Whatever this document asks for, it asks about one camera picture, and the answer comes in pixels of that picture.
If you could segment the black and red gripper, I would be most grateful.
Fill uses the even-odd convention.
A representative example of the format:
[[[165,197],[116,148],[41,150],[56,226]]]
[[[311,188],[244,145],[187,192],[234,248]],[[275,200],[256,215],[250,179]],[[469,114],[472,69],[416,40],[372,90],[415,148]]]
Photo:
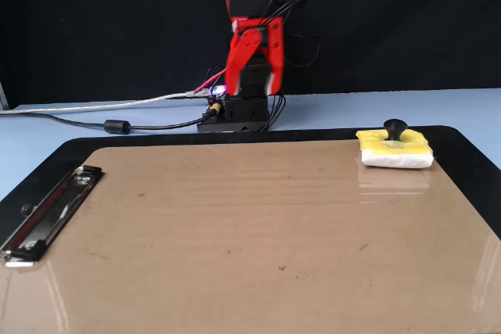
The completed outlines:
[[[237,33],[237,24],[242,20],[264,20],[271,16],[275,0],[225,0],[234,34],[225,65],[226,93],[234,96],[240,91],[240,72],[261,44],[259,29],[246,29]],[[266,95],[275,95],[281,87],[283,76],[283,21],[273,20],[268,25],[268,61],[271,67]]]

